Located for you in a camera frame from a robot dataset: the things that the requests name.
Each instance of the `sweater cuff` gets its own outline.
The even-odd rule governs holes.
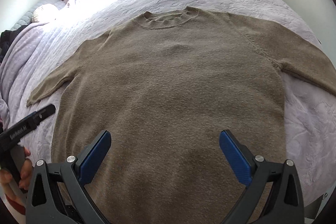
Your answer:
[[[22,205],[16,203],[15,201],[12,201],[7,195],[6,195],[6,199],[8,201],[8,203],[16,210],[18,211],[20,214],[22,215],[26,215],[26,208],[23,207]]]

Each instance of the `sweater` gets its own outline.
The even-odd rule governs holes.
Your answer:
[[[110,131],[86,189],[111,223],[220,223],[244,189],[219,148],[222,130],[255,155],[286,160],[280,71],[336,95],[330,60],[276,22],[192,7],[146,12],[83,42],[27,105],[70,82],[53,162]]]

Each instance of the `bed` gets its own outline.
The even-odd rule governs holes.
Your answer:
[[[14,40],[0,66],[0,115],[11,126],[48,104],[59,108],[66,84],[31,107],[32,90],[87,39],[143,13],[181,10],[186,6],[231,12],[280,23],[319,49],[307,24],[281,0],[69,0],[55,21],[32,23]],[[285,73],[285,130],[288,158],[294,160],[305,204],[322,195],[336,179],[336,98]],[[22,139],[35,163],[51,162],[56,115]]]

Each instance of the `human hand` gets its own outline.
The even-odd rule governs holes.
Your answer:
[[[25,148],[25,156],[27,157],[30,154],[31,154],[30,151],[27,148]],[[21,180],[19,182],[20,188],[28,190],[32,174],[33,174],[33,164],[31,160],[26,159],[20,172],[21,175]],[[13,176],[11,175],[11,173],[9,173],[7,170],[3,169],[0,170],[0,184],[5,194],[10,200],[20,205],[23,205],[21,199],[14,194],[12,188],[9,186],[9,183],[11,182],[12,179]]]

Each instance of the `tufted headboard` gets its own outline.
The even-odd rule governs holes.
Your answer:
[[[51,3],[55,5],[58,10],[61,10],[63,7],[65,7],[65,3],[61,0],[40,0],[37,4],[35,4],[29,11],[27,11],[26,14],[24,14],[17,23],[14,24],[14,26],[11,28],[11,31],[15,31],[18,28],[20,28],[22,25],[28,25],[32,22],[32,16],[35,11],[35,9],[41,5]]]

